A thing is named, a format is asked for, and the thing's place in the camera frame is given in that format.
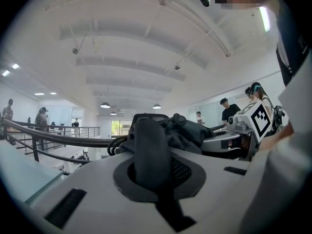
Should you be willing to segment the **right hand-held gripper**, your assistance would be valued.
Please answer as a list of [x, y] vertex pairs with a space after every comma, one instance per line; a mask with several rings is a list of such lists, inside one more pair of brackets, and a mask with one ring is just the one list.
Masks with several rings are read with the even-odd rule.
[[260, 142], [272, 126], [272, 121], [261, 101], [248, 104], [240, 112], [229, 117], [227, 127], [213, 127], [215, 137], [205, 139], [201, 145], [202, 152], [226, 153], [231, 151], [229, 141], [247, 137], [247, 146], [242, 149], [242, 158], [249, 160], [258, 151]]

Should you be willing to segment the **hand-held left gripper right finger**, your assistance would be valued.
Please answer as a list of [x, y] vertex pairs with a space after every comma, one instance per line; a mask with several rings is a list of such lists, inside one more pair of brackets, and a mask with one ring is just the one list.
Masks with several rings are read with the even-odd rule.
[[184, 234], [237, 234], [247, 201], [244, 187], [248, 175], [226, 171], [234, 167], [250, 172], [254, 162], [202, 156], [178, 149], [172, 153], [200, 165], [206, 180], [196, 196], [182, 199], [181, 207], [195, 224]]

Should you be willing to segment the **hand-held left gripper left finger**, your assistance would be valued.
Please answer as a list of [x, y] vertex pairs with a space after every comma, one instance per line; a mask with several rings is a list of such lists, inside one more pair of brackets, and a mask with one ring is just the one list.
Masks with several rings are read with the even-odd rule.
[[43, 193], [31, 206], [45, 217], [71, 189], [86, 195], [63, 227], [65, 234], [174, 234], [153, 203], [126, 198], [115, 186], [114, 169], [129, 153], [92, 161]]

